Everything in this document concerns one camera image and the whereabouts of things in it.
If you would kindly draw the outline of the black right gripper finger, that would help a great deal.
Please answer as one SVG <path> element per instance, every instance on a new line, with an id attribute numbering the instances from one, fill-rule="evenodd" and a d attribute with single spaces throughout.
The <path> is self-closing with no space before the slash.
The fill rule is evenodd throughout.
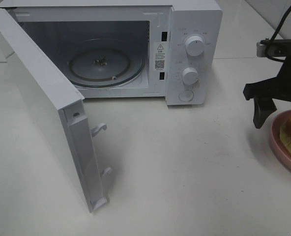
<path id="1" fill-rule="evenodd" d="M 277 110 L 272 98 L 254 97 L 254 117 L 253 123 L 260 129 L 266 119 Z"/>
<path id="2" fill-rule="evenodd" d="M 246 84 L 243 89 L 243 95 L 246 100 L 255 97 L 259 98 L 279 98 L 279 80 L 276 77 L 263 81 Z"/>

